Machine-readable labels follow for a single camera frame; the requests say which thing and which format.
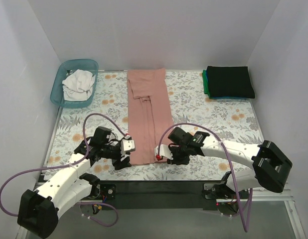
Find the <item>pink t shirt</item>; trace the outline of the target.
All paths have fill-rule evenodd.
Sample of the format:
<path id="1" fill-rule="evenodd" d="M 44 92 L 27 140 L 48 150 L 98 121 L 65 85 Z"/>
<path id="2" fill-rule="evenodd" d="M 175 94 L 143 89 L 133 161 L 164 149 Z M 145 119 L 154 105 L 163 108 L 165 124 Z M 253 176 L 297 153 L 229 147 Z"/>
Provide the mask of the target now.
<path id="1" fill-rule="evenodd" d="M 130 155 L 132 165 L 157 162 L 154 149 L 174 124 L 165 75 L 164 68 L 127 72 L 128 133 L 136 146 Z"/>

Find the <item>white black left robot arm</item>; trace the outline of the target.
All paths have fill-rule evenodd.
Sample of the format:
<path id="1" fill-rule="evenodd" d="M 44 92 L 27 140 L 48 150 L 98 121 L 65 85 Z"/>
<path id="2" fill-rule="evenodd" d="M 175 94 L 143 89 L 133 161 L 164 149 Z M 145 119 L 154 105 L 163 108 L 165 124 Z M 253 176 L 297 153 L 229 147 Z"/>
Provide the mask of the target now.
<path id="1" fill-rule="evenodd" d="M 42 239 L 55 230 L 61 216 L 82 199 L 103 202 L 114 197 L 116 187 L 106 185 L 87 171 L 102 158 L 112 160 L 115 169 L 130 167 L 135 142 L 130 135 L 117 139 L 106 127 L 96 128 L 68 160 L 68 167 L 56 172 L 36 190 L 26 190 L 20 200 L 17 223 Z"/>

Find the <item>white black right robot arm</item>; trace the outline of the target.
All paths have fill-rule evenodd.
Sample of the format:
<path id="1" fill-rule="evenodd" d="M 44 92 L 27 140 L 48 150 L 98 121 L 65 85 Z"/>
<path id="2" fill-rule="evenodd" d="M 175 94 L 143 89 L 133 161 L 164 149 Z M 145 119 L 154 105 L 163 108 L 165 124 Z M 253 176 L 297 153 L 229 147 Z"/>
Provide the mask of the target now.
<path id="1" fill-rule="evenodd" d="M 211 198 L 235 198 L 236 193 L 262 187 L 273 193 L 284 190 L 292 162 L 271 141 L 246 144 L 220 140 L 211 132 L 197 131 L 194 135 L 175 127 L 168 135 L 169 145 L 156 147 L 157 158 L 166 158 L 168 164 L 187 165 L 191 156 L 217 157 L 246 168 L 234 173 L 229 170 L 222 179 L 205 192 Z"/>

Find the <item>floral table mat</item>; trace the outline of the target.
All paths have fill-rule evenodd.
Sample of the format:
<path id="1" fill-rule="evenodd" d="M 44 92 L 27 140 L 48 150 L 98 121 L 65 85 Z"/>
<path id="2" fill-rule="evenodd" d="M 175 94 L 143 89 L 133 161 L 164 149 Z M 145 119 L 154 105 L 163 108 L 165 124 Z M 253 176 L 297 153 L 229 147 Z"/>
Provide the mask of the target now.
<path id="1" fill-rule="evenodd" d="M 222 140 L 260 144 L 263 136 L 249 100 L 211 100 L 203 92 L 201 72 L 168 71 L 165 77 L 174 123 L 195 133 L 202 127 L 214 131 Z M 113 130 L 117 137 L 128 131 L 126 72 L 100 72 L 90 106 L 63 109 L 57 117 L 45 165 L 64 165 L 73 150 L 92 136 L 96 127 Z M 90 173 L 101 180 L 219 180 L 230 164 L 215 157 L 195 156 L 188 165 L 154 163 L 115 170 L 108 159 L 101 159 Z"/>

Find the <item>blue folded t shirt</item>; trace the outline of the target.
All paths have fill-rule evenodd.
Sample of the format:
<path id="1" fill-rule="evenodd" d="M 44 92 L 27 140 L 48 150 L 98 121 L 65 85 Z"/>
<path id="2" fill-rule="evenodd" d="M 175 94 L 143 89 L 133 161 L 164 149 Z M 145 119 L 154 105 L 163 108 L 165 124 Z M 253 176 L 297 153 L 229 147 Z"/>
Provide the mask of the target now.
<path id="1" fill-rule="evenodd" d="M 208 97 L 210 99 L 213 99 L 213 100 L 246 100 L 247 99 L 247 98 L 242 98 L 242 97 L 229 97 L 229 96 L 213 97 L 213 96 L 210 96 L 210 95 L 208 95 Z"/>

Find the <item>green folded t shirt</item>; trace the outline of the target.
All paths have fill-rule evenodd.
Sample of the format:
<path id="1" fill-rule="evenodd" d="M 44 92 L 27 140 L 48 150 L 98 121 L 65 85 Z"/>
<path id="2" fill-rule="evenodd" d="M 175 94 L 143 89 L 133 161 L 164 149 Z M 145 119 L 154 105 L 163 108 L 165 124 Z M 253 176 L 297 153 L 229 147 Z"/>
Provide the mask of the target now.
<path id="1" fill-rule="evenodd" d="M 204 93 L 209 96 L 208 80 L 207 80 L 206 70 L 202 71 L 202 78 L 203 78 Z"/>

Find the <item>white t shirt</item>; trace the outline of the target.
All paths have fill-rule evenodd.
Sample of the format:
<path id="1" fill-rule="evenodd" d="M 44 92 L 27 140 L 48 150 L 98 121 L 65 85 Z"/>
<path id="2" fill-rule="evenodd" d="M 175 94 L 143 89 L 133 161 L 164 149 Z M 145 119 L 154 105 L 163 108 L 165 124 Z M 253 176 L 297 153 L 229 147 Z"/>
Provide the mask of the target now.
<path id="1" fill-rule="evenodd" d="M 76 70 L 62 81 L 64 100 L 70 102 L 87 101 L 93 93 L 96 75 L 89 71 Z"/>

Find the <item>black folded t shirt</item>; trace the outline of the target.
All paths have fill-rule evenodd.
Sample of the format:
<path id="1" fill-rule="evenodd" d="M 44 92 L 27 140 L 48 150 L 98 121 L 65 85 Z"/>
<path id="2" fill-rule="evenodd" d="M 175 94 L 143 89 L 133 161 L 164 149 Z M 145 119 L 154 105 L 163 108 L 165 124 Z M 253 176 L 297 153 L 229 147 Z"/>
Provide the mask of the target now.
<path id="1" fill-rule="evenodd" d="M 255 98 L 247 66 L 208 66 L 205 75 L 207 78 L 208 96 L 211 99 Z"/>

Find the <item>teal plastic basket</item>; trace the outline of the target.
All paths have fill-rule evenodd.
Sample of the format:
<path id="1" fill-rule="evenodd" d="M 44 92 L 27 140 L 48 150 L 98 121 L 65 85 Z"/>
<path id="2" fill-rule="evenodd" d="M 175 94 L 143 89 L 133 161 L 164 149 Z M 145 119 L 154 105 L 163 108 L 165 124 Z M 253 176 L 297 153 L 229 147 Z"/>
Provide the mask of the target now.
<path id="1" fill-rule="evenodd" d="M 69 75 L 74 73 L 76 70 L 89 71 L 92 73 L 93 76 L 95 76 L 95 83 L 93 84 L 92 95 L 86 101 L 66 101 L 64 99 L 62 81 L 65 80 Z M 96 89 L 98 70 L 98 63 L 92 59 L 72 59 L 62 63 L 58 68 L 51 90 L 51 102 L 59 107 L 68 109 L 79 109 L 88 107 L 92 103 L 94 92 Z"/>

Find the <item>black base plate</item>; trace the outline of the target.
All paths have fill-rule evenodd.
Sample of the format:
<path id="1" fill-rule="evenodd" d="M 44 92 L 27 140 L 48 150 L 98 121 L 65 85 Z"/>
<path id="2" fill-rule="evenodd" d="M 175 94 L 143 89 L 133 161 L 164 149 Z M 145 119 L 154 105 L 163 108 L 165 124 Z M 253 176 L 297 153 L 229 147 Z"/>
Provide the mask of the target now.
<path id="1" fill-rule="evenodd" d="M 192 209 L 215 211 L 217 203 L 234 202 L 236 193 L 221 180 L 101 181 L 84 202 L 105 202 L 116 209 Z"/>

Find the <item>aluminium frame rail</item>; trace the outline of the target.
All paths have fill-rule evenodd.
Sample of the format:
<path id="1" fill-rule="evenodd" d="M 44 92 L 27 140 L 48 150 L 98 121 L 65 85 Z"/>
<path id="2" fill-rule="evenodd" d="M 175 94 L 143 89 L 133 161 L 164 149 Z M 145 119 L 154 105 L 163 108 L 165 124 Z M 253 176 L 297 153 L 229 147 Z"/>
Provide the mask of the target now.
<path id="1" fill-rule="evenodd" d="M 245 211 L 249 229 L 238 216 L 199 208 L 105 209 L 96 219 L 114 223 L 104 227 L 84 217 L 91 207 L 75 206 L 61 218 L 53 239 L 304 239 L 295 203 L 289 190 L 274 194 L 255 189 Z"/>

